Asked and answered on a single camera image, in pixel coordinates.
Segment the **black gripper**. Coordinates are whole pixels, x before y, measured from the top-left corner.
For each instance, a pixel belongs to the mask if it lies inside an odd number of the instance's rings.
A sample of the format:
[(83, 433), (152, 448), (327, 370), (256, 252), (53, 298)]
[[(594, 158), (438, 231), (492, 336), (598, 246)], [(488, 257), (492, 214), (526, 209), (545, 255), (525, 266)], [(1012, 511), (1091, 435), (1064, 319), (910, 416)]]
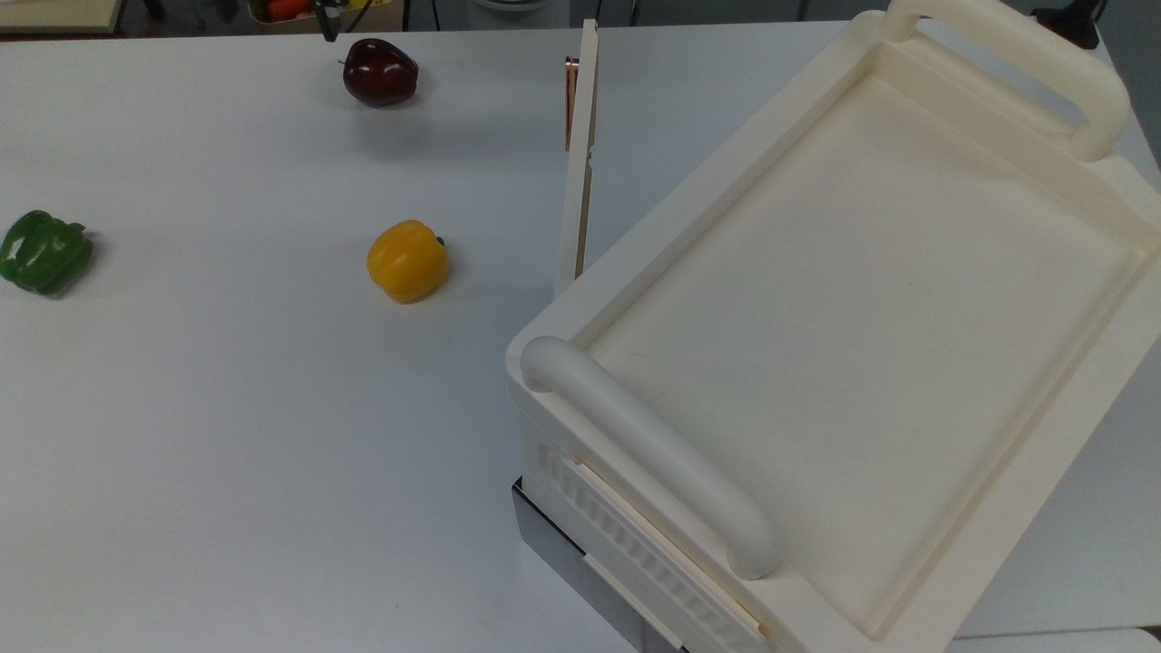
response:
[(322, 15), (322, 34), (329, 43), (333, 43), (339, 34), (339, 16), (349, 7), (347, 0), (312, 1), (315, 14)]

